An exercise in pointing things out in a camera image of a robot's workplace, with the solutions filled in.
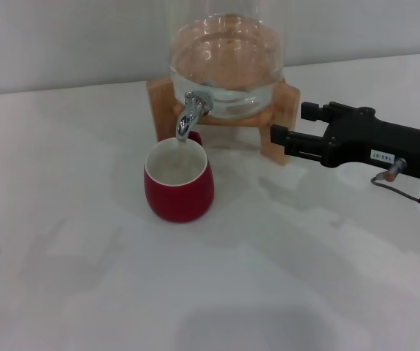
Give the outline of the glass water dispenser jar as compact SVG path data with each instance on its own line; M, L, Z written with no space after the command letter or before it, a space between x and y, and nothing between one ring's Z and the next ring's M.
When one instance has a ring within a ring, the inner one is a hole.
M282 79L290 0L167 0L175 98L203 91L218 118L268 107Z

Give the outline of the red ceramic cup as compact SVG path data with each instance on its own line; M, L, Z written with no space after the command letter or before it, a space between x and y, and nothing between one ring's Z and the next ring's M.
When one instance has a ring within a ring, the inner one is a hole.
M191 132L185 141L175 137L155 144L144 163L148 205L168 222L192 222L213 203L213 172L202 139Z

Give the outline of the wooden dispenser stand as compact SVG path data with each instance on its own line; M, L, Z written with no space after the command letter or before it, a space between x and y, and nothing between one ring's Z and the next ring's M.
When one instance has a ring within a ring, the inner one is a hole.
M177 118L183 106L176 100L171 78L159 78L146 83L156 139L161 141L175 136ZM200 119L201 125L221 127L250 127L259 130L261 154L280 166L288 163L284 147L271 142L270 128L273 125L295 128L299 107L300 91L284 80L273 89L271 105L264 110L242 119L222 119L210 114Z

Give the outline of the silver metal faucet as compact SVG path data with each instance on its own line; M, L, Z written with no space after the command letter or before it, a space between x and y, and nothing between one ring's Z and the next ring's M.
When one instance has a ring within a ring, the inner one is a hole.
M176 135L179 141L188 139L189 133L200 118L213 109L213 97L206 91L187 91L184 96L184 108L177 119Z

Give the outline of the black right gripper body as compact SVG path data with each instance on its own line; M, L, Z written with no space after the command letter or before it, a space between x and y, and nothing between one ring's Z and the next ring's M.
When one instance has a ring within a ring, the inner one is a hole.
M387 168L403 158L404 174L420 179L420 129L382 121L371 107L336 102L324 105L319 119L329 124L323 136L322 165L333 168L359 162Z

